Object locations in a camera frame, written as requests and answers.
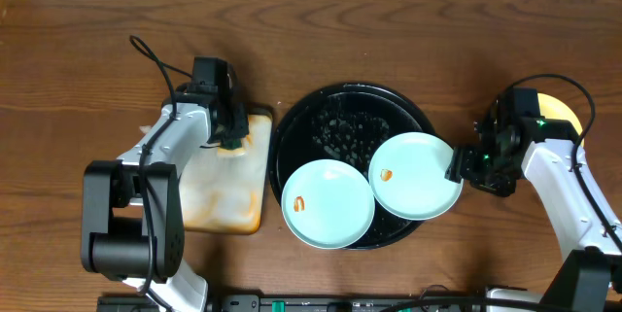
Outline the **green yellow sponge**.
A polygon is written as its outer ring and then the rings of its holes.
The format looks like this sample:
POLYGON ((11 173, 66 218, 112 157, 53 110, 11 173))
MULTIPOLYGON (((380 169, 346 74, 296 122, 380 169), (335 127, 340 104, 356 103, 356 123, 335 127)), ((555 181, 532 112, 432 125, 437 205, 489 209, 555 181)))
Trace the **green yellow sponge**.
POLYGON ((217 148, 218 157, 238 157, 246 154, 246 148, 240 139, 223 141, 217 148))

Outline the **yellow plate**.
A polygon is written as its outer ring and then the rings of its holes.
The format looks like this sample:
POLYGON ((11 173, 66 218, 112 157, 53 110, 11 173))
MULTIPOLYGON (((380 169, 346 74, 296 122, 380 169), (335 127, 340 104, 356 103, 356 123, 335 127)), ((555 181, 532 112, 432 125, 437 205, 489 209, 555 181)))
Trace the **yellow plate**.
POLYGON ((542 121, 568 121, 576 135, 579 136, 583 127, 575 112, 563 101, 545 93, 538 93, 538 108, 542 121))

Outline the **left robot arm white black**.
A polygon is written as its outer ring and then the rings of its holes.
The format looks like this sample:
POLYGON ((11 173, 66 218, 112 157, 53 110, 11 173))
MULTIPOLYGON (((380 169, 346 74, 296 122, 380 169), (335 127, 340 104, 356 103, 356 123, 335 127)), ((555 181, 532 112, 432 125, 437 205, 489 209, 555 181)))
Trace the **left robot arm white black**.
POLYGON ((180 177, 199 149, 248 132, 243 103, 179 93, 134 147, 91 162, 83 178, 84 269, 135 288, 163 311, 205 310, 208 284, 183 259, 180 177))

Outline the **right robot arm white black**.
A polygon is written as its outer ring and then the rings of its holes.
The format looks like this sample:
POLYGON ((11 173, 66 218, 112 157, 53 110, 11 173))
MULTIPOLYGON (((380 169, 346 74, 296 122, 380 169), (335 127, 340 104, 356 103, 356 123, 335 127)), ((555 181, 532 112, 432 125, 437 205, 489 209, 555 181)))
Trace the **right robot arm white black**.
POLYGON ((500 197, 519 180, 536 190, 564 263, 540 301, 572 311, 603 311, 621 287, 621 224, 587 165, 581 135, 547 118, 533 88, 501 93, 475 130, 475 145, 455 148, 446 179, 500 197))

